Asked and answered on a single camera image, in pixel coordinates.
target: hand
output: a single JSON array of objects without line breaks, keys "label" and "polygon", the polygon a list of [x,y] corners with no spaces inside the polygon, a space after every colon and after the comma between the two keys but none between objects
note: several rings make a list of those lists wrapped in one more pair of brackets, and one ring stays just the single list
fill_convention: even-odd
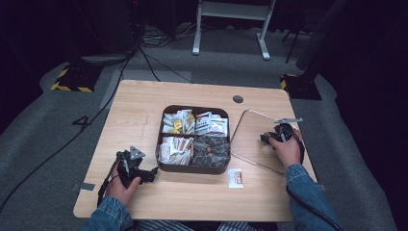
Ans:
[{"label": "hand", "polygon": [[126,189],[122,181],[120,180],[120,177],[118,176],[117,172],[117,164],[112,171],[111,174],[111,182],[108,185],[108,188],[106,189],[105,196],[112,196],[122,202],[126,207],[129,206],[130,201],[132,200],[133,194],[136,192],[139,186],[140,182],[140,177],[136,177],[133,179],[132,183],[130,184],[129,188]]},{"label": "hand", "polygon": [[[293,129],[293,132],[297,134],[301,141],[303,141],[302,135],[298,130]],[[285,142],[280,142],[274,138],[269,138],[269,142],[276,149],[276,153],[278,154],[278,157],[285,169],[294,164],[300,164],[300,148],[294,136]]]}]

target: gray carpet floor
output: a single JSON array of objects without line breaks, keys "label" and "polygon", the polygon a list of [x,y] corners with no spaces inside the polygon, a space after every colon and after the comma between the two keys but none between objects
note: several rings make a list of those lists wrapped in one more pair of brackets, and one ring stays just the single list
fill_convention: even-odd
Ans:
[{"label": "gray carpet floor", "polygon": [[[285,64],[291,39],[280,32],[267,32],[271,55],[262,59],[255,40],[260,29],[231,29],[203,34],[198,56],[191,54],[193,37],[164,47],[143,48],[162,64],[197,84],[279,89],[282,74],[300,74],[295,67],[306,38],[299,38],[291,60]],[[161,81],[186,82],[168,68],[150,60]],[[28,106],[0,137],[0,201],[30,172],[54,153],[10,198],[0,214],[0,230],[78,230],[86,221],[73,215],[78,193],[72,186],[84,180],[109,107],[74,141],[59,151],[80,131],[71,123],[94,117],[117,78],[120,64],[104,67],[95,92],[51,90],[66,64],[46,73],[40,81],[43,95]],[[126,66],[125,79],[146,79],[150,73],[142,53]],[[321,101],[291,100],[319,182],[336,211],[344,230],[396,230],[384,192],[366,167],[359,150],[336,107],[336,93],[321,76],[316,79]],[[291,222],[278,223],[293,230]]]}]

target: transparent lid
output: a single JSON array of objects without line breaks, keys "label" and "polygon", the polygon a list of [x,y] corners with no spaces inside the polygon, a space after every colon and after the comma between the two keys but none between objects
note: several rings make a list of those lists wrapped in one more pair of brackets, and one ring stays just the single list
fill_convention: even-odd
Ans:
[{"label": "transparent lid", "polygon": [[278,118],[254,110],[242,113],[237,129],[231,138],[231,154],[242,161],[283,175],[282,162],[270,144],[261,141],[265,132],[274,132]]}]

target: black controller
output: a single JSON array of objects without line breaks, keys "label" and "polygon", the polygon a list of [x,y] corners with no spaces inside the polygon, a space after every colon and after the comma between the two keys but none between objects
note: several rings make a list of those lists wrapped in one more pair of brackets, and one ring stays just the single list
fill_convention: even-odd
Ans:
[{"label": "black controller", "polygon": [[261,135],[261,141],[270,144],[269,138],[274,138],[277,141],[285,142],[288,141],[291,137],[294,137],[297,140],[300,148],[300,163],[303,164],[304,156],[305,156],[305,146],[300,138],[293,132],[293,127],[289,123],[280,123],[276,125],[274,128],[275,132],[266,132]]},{"label": "black controller", "polygon": [[117,172],[119,173],[120,180],[126,189],[130,186],[133,179],[140,177],[140,184],[143,182],[153,182],[158,171],[155,167],[152,170],[139,169],[139,165],[145,155],[132,147],[131,152],[125,150],[123,152],[117,152],[119,158],[119,164]]}]

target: person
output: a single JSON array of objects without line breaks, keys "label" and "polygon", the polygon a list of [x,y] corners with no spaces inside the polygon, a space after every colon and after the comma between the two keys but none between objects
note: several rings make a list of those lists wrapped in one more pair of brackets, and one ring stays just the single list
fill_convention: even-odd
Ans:
[{"label": "person", "polygon": [[[294,134],[302,141],[301,134],[294,130]],[[296,230],[341,230],[338,226],[334,211],[322,194],[315,181],[300,163],[300,149],[297,140],[291,137],[288,141],[280,142],[273,138],[269,143],[276,149],[277,155],[285,168],[287,190],[292,195],[290,208]],[[137,191],[140,178],[135,178],[126,189],[119,177],[116,177],[117,165],[112,172],[112,180],[106,189],[105,197],[90,219],[82,227],[82,231],[89,230],[177,230],[192,231],[188,226],[173,220],[142,220],[132,221],[127,210],[133,194]],[[321,212],[332,222],[325,221],[302,205],[301,201]],[[223,222],[217,231],[256,231],[247,222]]]}]

